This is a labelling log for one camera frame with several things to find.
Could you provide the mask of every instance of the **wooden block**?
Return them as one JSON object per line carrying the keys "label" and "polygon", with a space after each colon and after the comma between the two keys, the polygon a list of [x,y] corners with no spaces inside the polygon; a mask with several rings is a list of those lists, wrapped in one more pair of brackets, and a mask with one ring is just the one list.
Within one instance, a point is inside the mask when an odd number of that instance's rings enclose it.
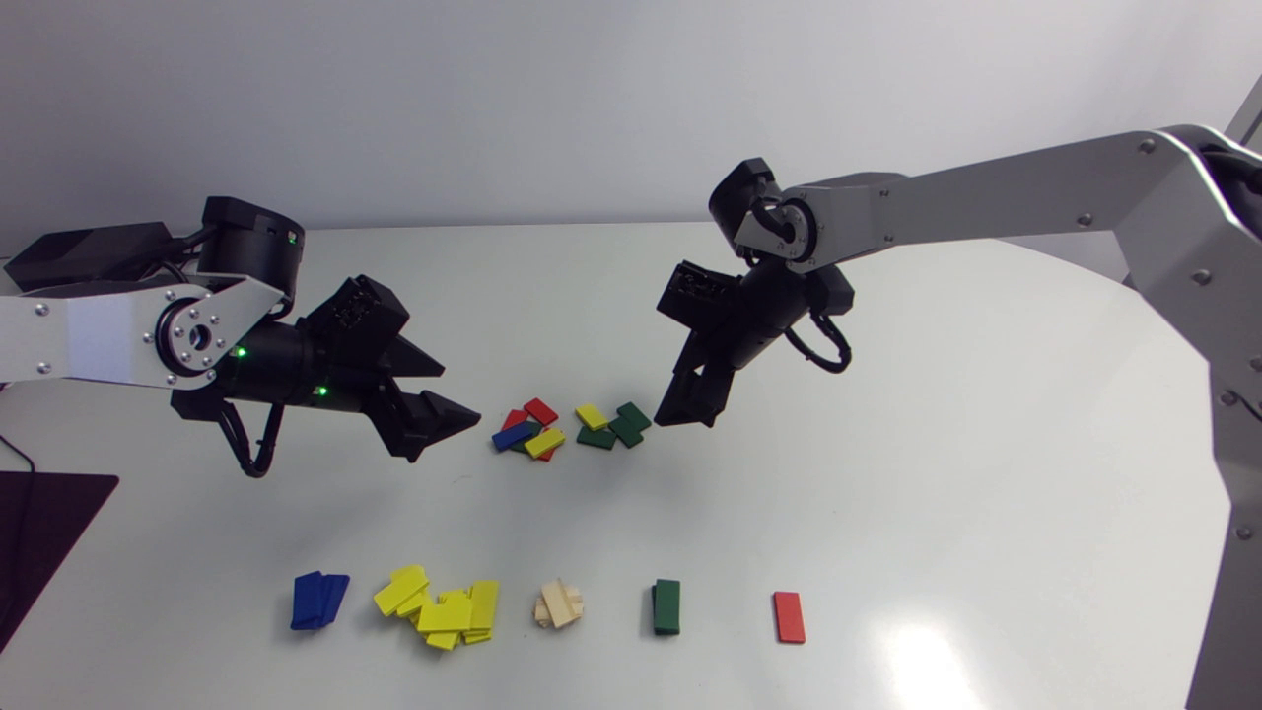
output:
{"label": "wooden block", "polygon": [[575,441],[579,444],[599,446],[601,449],[613,449],[613,444],[617,443],[617,440],[618,435],[613,434],[613,431],[608,429],[607,422],[606,429],[601,431],[592,431],[587,428],[582,428],[578,430],[578,438],[575,438]]}
{"label": "wooden block", "polygon": [[771,595],[776,605],[776,632],[780,643],[806,643],[806,627],[801,623],[801,599],[796,591]]}
{"label": "wooden block", "polygon": [[610,421],[604,419],[604,415],[594,405],[583,405],[574,410],[574,414],[583,421],[583,426],[592,431],[599,431],[610,426]]}
{"label": "wooden block", "polygon": [[544,405],[538,397],[526,402],[526,406],[522,407],[522,410],[529,412],[531,417],[539,420],[539,424],[545,428],[557,421],[557,412],[553,412],[551,407]]}
{"label": "wooden block", "polygon": [[526,454],[531,459],[538,459],[564,443],[565,433],[560,430],[544,430],[539,433],[539,436],[526,443]]}
{"label": "wooden block", "polygon": [[395,615],[405,618],[411,617],[413,614],[419,613],[424,607],[428,607],[433,603],[434,600],[429,598],[428,589],[423,589],[416,594],[409,597],[406,600],[404,600],[404,603],[400,604],[398,609],[395,609]]}
{"label": "wooden block", "polygon": [[679,581],[658,580],[652,585],[652,633],[679,634]]}
{"label": "wooden block", "polygon": [[385,589],[372,595],[372,602],[376,603],[382,617],[394,614],[404,602],[429,585],[425,570],[420,565],[395,570],[390,574],[390,579],[391,581]]}
{"label": "wooden block", "polygon": [[490,631],[495,627],[495,607],[500,599],[500,583],[496,580],[478,580],[469,590],[469,602],[473,604],[473,614],[469,618],[469,628]]}
{"label": "wooden block", "polygon": [[645,417],[644,412],[641,412],[634,402],[627,402],[626,405],[618,407],[618,417],[626,420],[627,424],[635,428],[636,431],[644,431],[652,426],[649,417]]}
{"label": "wooden block", "polygon": [[416,631],[423,634],[467,632],[472,618],[473,603],[463,589],[444,591],[438,597],[438,604],[420,608]]}
{"label": "wooden block", "polygon": [[425,637],[425,643],[433,646],[434,648],[442,648],[443,651],[456,648],[456,644],[459,642],[461,632],[432,633]]}
{"label": "wooden block", "polygon": [[509,417],[504,420],[504,426],[500,428],[500,431],[512,429],[520,425],[521,422],[526,421],[528,417],[530,417],[530,415],[522,412],[521,410],[514,410],[509,412]]}
{"label": "wooden block", "polygon": [[551,617],[551,623],[558,629],[565,628],[578,620],[578,615],[574,613],[574,608],[570,605],[569,598],[565,595],[564,584],[560,580],[545,584],[543,588],[543,598],[544,604],[548,605],[548,615]]}

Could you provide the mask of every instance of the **black cable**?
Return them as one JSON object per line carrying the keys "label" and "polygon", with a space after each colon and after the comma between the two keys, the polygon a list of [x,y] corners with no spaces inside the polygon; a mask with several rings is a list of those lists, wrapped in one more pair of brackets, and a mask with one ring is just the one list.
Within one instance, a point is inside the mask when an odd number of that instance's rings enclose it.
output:
{"label": "black cable", "polygon": [[838,329],[832,318],[828,315],[811,311],[810,319],[815,323],[815,327],[819,328],[819,332],[824,333],[824,335],[837,346],[838,361],[833,362],[823,358],[822,354],[811,349],[803,338],[798,337],[798,333],[795,333],[793,328],[785,329],[785,337],[787,337],[789,342],[798,348],[798,352],[805,354],[806,359],[819,366],[819,368],[833,375],[846,372],[846,368],[851,366],[852,359],[851,343],[846,340],[846,335],[842,334],[842,330]]}
{"label": "black cable", "polygon": [[18,573],[20,571],[18,557],[21,555],[21,538],[27,530],[27,518],[30,515],[30,499],[34,497],[35,475],[38,472],[35,469],[35,462],[32,460],[30,457],[27,457],[25,451],[14,446],[13,443],[4,436],[0,436],[0,444],[4,444],[18,457],[21,457],[23,460],[27,462],[27,467],[30,469],[27,474],[27,487],[21,494],[21,512],[18,515],[18,535],[14,536],[13,541],[13,569],[9,570],[9,581],[5,585],[8,593],[6,597],[9,599],[5,600],[4,610],[0,612],[0,623],[4,623],[9,618],[9,612],[13,610],[13,603],[18,597]]}

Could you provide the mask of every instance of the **green block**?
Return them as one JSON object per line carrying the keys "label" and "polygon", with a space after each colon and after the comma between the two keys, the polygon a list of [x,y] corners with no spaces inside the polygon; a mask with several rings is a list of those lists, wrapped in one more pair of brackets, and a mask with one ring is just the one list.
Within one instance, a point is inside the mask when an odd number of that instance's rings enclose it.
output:
{"label": "green block", "polygon": [[[530,435],[530,439],[534,439],[534,438],[539,436],[539,433],[544,431],[544,426],[540,425],[539,422],[534,421],[534,420],[526,420],[526,426],[530,428],[530,431],[533,433]],[[520,453],[525,454],[526,453],[526,443],[530,441],[530,439],[519,441],[517,444],[514,444],[512,446],[510,446],[510,449],[512,449],[514,451],[520,451]]]}
{"label": "green block", "polygon": [[635,425],[623,417],[618,417],[617,420],[610,422],[610,431],[621,439],[622,444],[627,445],[627,449],[631,449],[636,444],[644,441],[644,438],[640,436],[640,430],[635,429]]}
{"label": "green block", "polygon": [[636,431],[644,431],[652,426],[649,417],[645,417],[644,412],[641,412],[634,402],[627,402],[626,405],[618,407],[618,416],[630,422]]}
{"label": "green block", "polygon": [[583,428],[578,430],[578,443],[586,444],[588,446],[599,446],[601,449],[613,449],[613,443],[618,440],[618,435],[610,430],[589,430]]}
{"label": "green block", "polygon": [[652,633],[679,634],[679,580],[658,580],[652,585]]}

